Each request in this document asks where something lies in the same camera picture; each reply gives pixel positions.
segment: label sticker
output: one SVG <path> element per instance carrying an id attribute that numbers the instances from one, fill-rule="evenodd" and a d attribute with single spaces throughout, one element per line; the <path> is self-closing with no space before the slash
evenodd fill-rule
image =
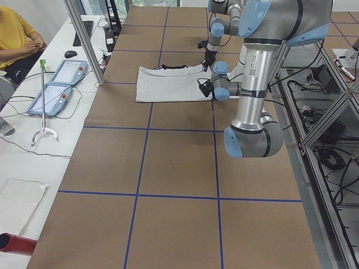
<path id="1" fill-rule="evenodd" d="M 248 54 L 247 59 L 246 59 L 245 75 L 259 77 L 262 61 L 263 61 L 262 53 Z"/>

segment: yellow shirt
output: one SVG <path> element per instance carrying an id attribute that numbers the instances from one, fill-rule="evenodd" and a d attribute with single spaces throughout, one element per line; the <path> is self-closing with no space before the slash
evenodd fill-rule
<path id="1" fill-rule="evenodd" d="M 0 12 L 0 49 L 7 50 L 23 47 L 27 38 L 35 32 L 34 28 L 9 7 L 0 6 Z M 6 62 L 0 61 L 0 69 L 4 69 L 16 60 L 26 58 L 32 54 L 22 55 Z"/>

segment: person's hand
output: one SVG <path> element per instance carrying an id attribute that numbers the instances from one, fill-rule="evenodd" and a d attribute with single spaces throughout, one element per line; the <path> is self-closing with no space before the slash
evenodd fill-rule
<path id="1" fill-rule="evenodd" d="M 35 42 L 39 45 L 39 49 L 44 49 L 47 47 L 45 41 L 43 40 L 43 38 L 41 36 L 39 36 L 38 38 L 35 39 Z"/>
<path id="2" fill-rule="evenodd" d="M 24 54 L 36 52 L 40 48 L 39 44 L 33 40 L 28 40 L 21 48 Z"/>

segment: computer keyboard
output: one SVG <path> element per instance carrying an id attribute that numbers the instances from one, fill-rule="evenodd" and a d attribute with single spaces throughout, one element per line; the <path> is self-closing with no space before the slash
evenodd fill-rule
<path id="1" fill-rule="evenodd" d="M 89 35 L 89 38 L 91 38 L 91 34 L 92 34 L 92 29 L 94 27 L 94 22 L 93 21 L 83 21 L 85 29 L 87 34 Z M 75 35 L 75 39 L 73 40 L 73 44 L 74 47 L 79 47 L 81 46 L 81 40 L 78 36 L 78 34 L 76 33 Z"/>

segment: window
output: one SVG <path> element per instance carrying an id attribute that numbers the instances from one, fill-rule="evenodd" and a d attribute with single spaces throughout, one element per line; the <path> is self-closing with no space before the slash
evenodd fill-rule
<path id="1" fill-rule="evenodd" d="M 125 1 L 132 2 L 134 6 L 140 7 L 177 7 L 180 6 L 179 0 L 115 0 L 118 15 L 120 18 L 126 18 L 126 4 Z M 99 6 L 99 0 L 82 0 L 85 7 L 86 14 L 102 15 L 102 10 Z"/>

